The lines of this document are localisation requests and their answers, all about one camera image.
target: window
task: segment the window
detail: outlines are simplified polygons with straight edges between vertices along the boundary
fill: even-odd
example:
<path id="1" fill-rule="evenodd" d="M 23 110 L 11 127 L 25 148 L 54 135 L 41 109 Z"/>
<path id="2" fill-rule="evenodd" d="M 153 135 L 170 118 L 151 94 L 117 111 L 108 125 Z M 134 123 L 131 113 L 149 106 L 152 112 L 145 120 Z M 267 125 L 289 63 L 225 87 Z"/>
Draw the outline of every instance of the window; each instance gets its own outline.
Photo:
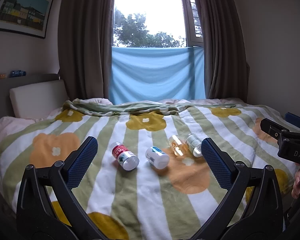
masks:
<path id="1" fill-rule="evenodd" d="M 202 46 L 195 0 L 114 0 L 113 46 Z"/>

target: white bottle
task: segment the white bottle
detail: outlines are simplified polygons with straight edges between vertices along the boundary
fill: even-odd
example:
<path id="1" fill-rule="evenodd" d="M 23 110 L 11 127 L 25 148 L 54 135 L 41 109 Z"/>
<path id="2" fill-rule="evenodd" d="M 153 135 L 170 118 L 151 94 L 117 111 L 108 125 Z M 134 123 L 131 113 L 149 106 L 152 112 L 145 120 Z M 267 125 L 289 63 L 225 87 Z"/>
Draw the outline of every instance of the white bottle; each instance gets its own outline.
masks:
<path id="1" fill-rule="evenodd" d="M 167 167 L 170 157 L 157 147 L 150 147 L 146 151 L 147 160 L 157 169 L 161 170 Z"/>
<path id="2" fill-rule="evenodd" d="M 122 143 L 114 142 L 110 145 L 112 149 L 112 155 L 118 161 L 118 163 L 126 171 L 131 171 L 139 164 L 139 158 L 129 151 Z"/>
<path id="3" fill-rule="evenodd" d="M 198 158 L 202 156 L 201 143 L 202 141 L 195 134 L 193 133 L 188 134 L 188 137 L 186 139 L 186 144 L 194 157 Z"/>

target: headboard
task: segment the headboard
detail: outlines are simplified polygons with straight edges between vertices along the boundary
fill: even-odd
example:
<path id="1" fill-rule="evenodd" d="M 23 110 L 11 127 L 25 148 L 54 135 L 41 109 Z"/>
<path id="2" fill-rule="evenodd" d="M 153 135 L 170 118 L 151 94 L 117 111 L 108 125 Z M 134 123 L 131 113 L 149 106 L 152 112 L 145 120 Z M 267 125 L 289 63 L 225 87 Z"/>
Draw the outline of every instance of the headboard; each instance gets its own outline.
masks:
<path id="1" fill-rule="evenodd" d="M 11 88 L 26 86 L 34 83 L 58 80 L 57 74 L 36 74 L 24 77 L 14 77 L 0 80 L 0 118 L 3 116 L 15 116 L 10 101 Z"/>

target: folded blanket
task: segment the folded blanket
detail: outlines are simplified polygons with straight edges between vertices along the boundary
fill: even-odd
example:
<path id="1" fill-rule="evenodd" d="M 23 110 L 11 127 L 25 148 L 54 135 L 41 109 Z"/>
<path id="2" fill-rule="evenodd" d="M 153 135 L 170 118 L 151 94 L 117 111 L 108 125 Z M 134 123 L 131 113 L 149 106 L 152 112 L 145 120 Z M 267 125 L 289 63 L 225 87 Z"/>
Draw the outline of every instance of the folded blanket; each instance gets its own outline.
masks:
<path id="1" fill-rule="evenodd" d="M 0 143 L 0 191 L 16 210 L 27 164 L 51 166 L 94 136 L 98 153 L 79 187 L 72 191 L 97 226 L 111 239 L 187 239 L 210 217 L 226 190 L 220 188 L 204 158 L 190 153 L 175 156 L 168 138 L 189 133 L 201 140 L 211 137 L 234 161 L 256 168 L 270 164 L 282 194 L 286 194 L 296 166 L 279 158 L 276 140 L 261 131 L 260 121 L 265 117 L 300 132 L 266 106 L 188 102 L 113 106 L 67 101 L 54 119 L 31 124 Z M 118 165 L 109 147 L 115 141 L 138 156 L 136 169 L 129 172 Z M 157 170 L 147 162 L 145 152 L 151 146 L 170 155 L 166 169 Z M 69 223 L 53 191 L 48 190 L 58 217 Z M 248 188 L 232 223 L 239 220 L 250 195 Z"/>

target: metal screw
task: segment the metal screw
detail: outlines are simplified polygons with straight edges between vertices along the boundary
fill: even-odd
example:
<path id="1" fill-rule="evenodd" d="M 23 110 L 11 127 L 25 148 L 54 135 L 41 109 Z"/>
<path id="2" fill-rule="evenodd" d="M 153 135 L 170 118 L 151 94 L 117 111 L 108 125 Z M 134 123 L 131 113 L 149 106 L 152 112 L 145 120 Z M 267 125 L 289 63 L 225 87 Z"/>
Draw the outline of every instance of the metal screw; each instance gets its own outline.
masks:
<path id="1" fill-rule="evenodd" d="M 238 167 L 238 168 L 243 168 L 244 167 L 244 163 L 243 162 L 236 162 L 235 165 Z"/>
<path id="2" fill-rule="evenodd" d="M 272 167 L 271 165 L 266 165 L 266 169 L 267 169 L 268 171 L 273 171 L 273 167 Z"/>
<path id="3" fill-rule="evenodd" d="M 32 168 L 33 168 L 33 165 L 32 165 L 32 164 L 29 164 L 29 165 L 26 166 L 26 170 L 27 170 L 27 171 L 31 170 Z"/>
<path id="4" fill-rule="evenodd" d="M 63 164 L 63 161 L 56 161 L 56 162 L 54 163 L 54 166 L 60 167 L 62 164 Z"/>

